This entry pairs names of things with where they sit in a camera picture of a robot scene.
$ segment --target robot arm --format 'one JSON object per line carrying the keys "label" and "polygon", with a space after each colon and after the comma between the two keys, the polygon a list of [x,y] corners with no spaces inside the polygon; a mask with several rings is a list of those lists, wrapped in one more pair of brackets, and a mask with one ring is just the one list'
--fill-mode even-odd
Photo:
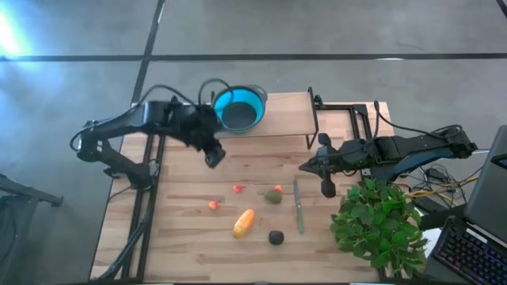
{"label": "robot arm", "polygon": [[182,104],[176,97],[170,101],[148,101],[136,105],[118,117],[88,121],[83,129],[71,140],[79,137],[78,157],[85,162],[103,162],[109,166],[105,173],[127,175],[137,189],[151,185],[151,169],[148,164],[134,163],[109,144],[108,139],[135,132],[148,135],[168,135],[203,151],[205,162],[210,168],[217,166],[225,156],[214,134],[221,123],[212,107]]}
{"label": "robot arm", "polygon": [[477,146],[457,127],[413,138],[377,137],[365,141],[345,141],[336,150],[327,134],[318,134],[322,145],[317,154],[299,169],[322,178],[321,191],[328,198],[336,196],[331,174],[369,169],[372,178],[394,181],[400,174],[440,158],[468,158]]}

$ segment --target yellow pepper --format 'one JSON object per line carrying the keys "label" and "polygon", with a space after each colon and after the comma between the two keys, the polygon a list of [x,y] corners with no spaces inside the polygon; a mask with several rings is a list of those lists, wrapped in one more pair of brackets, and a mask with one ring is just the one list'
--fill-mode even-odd
{"label": "yellow pepper", "polygon": [[255,211],[248,209],[238,218],[232,230],[235,238],[241,238],[246,234],[246,231],[254,224]]}

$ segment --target blue bowl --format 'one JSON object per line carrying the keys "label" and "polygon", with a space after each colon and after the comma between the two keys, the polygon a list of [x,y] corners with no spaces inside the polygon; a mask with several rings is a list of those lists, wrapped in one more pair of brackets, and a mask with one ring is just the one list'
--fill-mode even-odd
{"label": "blue bowl", "polygon": [[222,121],[222,131],[243,133],[261,121],[267,100],[268,94],[257,85],[233,86],[216,94],[212,107]]}

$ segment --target black keyboard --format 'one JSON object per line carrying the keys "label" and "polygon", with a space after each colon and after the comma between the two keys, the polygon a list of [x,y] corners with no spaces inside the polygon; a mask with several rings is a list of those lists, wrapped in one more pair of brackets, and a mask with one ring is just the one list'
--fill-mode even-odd
{"label": "black keyboard", "polygon": [[457,218],[448,218],[432,255],[472,283],[507,285],[507,249]]}

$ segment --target gray floor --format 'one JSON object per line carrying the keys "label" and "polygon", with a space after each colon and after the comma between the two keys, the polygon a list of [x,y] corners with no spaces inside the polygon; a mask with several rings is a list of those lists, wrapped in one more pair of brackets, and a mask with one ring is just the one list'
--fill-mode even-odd
{"label": "gray floor", "polygon": [[[142,55],[156,4],[7,0],[0,52]],[[168,0],[153,53],[507,52],[506,26],[494,0]],[[0,173],[65,196],[61,208],[38,208],[19,283],[87,279],[111,180],[104,166],[79,161],[68,140],[86,120],[128,107],[139,65],[0,63]],[[210,77],[269,92],[312,86],[326,101],[387,101],[398,124],[428,131],[462,124],[488,148],[507,123],[506,70],[507,59],[151,63],[144,88],[165,83],[195,98]],[[483,160],[443,163],[463,178]]]}

